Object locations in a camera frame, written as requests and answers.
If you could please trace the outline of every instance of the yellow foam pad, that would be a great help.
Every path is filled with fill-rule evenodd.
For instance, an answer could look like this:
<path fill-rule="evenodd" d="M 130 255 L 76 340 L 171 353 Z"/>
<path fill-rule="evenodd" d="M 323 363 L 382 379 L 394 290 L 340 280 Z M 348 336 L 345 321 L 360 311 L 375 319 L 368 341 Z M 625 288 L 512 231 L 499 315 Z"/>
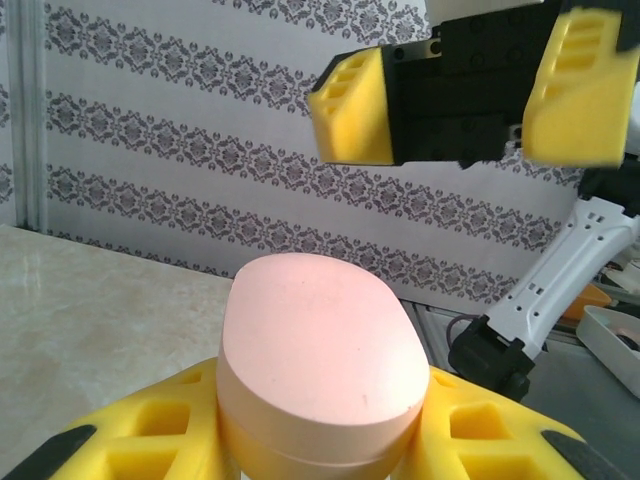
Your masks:
<path fill-rule="evenodd" d="M 640 46 L 616 52 L 622 15 L 575 8 L 561 14 L 525 109 L 525 157 L 552 166 L 619 166 Z"/>
<path fill-rule="evenodd" d="M 239 480 L 218 436 L 216 365 L 207 360 L 73 422 L 67 430 L 97 431 L 51 480 Z M 581 479 L 542 438 L 544 430 L 581 440 L 554 420 L 432 367 L 418 431 L 392 478 Z"/>
<path fill-rule="evenodd" d="M 216 359 L 78 419 L 95 434 L 51 480 L 239 480 L 218 437 Z"/>
<path fill-rule="evenodd" d="M 582 480 L 542 437 L 566 426 L 432 368 L 421 423 L 392 480 Z"/>
<path fill-rule="evenodd" d="M 387 94 L 380 48 L 339 62 L 309 95 L 320 160 L 393 165 Z"/>

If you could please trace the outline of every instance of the white tray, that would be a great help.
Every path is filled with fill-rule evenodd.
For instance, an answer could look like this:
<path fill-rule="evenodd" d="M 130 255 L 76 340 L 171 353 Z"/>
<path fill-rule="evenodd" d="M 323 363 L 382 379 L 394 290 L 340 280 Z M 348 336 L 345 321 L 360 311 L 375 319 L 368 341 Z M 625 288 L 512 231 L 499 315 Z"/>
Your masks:
<path fill-rule="evenodd" d="M 605 367 L 640 398 L 640 353 L 627 347 L 609 328 L 640 332 L 640 319 L 624 313 L 588 306 L 576 333 Z"/>
<path fill-rule="evenodd" d="M 611 270 L 605 275 L 632 295 L 640 294 L 640 260 L 629 262 L 623 272 Z"/>

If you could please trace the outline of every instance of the cable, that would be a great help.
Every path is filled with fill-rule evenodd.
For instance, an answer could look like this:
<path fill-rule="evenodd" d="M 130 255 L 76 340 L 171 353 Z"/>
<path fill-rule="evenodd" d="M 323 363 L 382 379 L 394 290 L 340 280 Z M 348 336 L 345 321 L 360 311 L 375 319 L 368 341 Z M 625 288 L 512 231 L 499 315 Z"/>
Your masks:
<path fill-rule="evenodd" d="M 478 318 L 478 315 L 458 315 L 456 318 L 449 322 L 446 331 L 447 346 L 449 347 L 449 349 L 451 349 L 451 344 L 453 343 L 453 340 L 451 339 L 451 332 L 453 331 L 453 327 L 463 320 L 475 320 L 476 318 Z"/>

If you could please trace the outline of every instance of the peach foam block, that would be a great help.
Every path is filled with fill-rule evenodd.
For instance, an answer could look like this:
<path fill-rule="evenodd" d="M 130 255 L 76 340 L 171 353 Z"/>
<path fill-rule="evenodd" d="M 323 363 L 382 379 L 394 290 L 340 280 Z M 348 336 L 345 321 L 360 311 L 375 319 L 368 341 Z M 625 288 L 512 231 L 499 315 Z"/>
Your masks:
<path fill-rule="evenodd" d="M 402 305 L 367 271 L 280 254 L 236 276 L 217 390 L 223 438 L 252 480 L 386 478 L 429 376 Z"/>

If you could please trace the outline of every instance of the marble surface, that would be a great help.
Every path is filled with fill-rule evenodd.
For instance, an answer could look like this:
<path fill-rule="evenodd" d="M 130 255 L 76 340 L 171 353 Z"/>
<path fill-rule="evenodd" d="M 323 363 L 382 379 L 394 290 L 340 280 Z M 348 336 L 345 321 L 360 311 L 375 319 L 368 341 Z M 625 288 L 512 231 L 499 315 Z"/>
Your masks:
<path fill-rule="evenodd" d="M 0 226 L 0 478 L 70 421 L 217 355 L 230 287 Z"/>

